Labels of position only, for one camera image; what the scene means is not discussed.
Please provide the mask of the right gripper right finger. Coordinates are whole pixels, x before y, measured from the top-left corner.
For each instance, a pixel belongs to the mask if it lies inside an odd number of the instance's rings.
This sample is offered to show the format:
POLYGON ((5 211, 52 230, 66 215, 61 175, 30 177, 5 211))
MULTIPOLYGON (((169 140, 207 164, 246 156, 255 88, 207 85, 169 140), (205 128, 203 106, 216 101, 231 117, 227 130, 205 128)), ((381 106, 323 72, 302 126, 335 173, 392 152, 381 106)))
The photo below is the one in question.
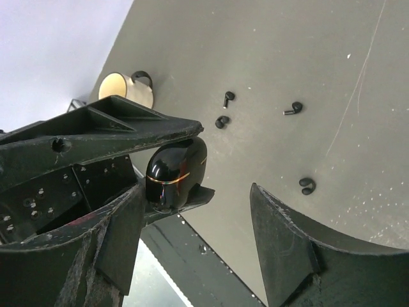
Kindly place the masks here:
POLYGON ((408 306, 408 251, 331 229, 258 184, 252 227, 269 306, 408 306))

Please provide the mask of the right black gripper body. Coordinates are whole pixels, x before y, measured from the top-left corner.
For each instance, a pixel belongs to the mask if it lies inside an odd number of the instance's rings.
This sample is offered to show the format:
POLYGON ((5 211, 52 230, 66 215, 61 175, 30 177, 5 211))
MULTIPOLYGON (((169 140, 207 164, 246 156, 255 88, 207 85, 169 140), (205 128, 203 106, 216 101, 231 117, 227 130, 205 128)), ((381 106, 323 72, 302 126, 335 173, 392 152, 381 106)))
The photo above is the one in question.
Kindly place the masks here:
POLYGON ((1 243, 24 241, 103 207, 137 183, 130 157, 70 166, 1 193, 1 243))

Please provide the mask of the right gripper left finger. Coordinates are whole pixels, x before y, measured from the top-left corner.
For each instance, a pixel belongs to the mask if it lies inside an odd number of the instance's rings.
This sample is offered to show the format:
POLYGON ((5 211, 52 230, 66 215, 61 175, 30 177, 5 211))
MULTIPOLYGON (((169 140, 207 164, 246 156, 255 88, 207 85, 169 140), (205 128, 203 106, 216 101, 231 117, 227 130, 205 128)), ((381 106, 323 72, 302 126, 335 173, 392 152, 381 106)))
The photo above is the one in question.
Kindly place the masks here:
POLYGON ((137 184, 60 228, 1 246, 1 306, 121 306, 145 205, 137 184))

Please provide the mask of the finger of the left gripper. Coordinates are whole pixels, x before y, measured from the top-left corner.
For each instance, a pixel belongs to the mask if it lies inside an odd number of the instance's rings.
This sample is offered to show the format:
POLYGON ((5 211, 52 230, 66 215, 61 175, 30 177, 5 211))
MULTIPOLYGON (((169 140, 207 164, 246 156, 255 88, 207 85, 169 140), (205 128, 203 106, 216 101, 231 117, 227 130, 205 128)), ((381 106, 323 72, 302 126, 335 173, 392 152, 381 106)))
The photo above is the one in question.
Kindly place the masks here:
POLYGON ((171 207, 162 203, 156 204, 148 202, 145 206, 143 227, 151 225, 161 219, 179 215, 188 210, 198 208, 209 203, 215 195, 215 190, 201 185, 193 187, 189 192, 187 201, 181 208, 171 207))
POLYGON ((204 130, 117 95, 1 135, 1 181, 28 182, 53 171, 183 141, 204 130))

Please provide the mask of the glossy black charging case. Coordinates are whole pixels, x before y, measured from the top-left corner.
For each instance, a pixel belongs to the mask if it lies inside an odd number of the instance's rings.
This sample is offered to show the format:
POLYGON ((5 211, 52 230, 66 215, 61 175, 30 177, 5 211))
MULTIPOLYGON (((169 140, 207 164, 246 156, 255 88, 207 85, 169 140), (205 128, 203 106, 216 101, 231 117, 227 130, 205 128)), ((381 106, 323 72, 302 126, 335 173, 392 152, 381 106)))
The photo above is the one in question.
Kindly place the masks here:
POLYGON ((182 208, 201 185, 208 157, 200 137, 161 146, 146 168, 146 197, 158 211, 182 208))

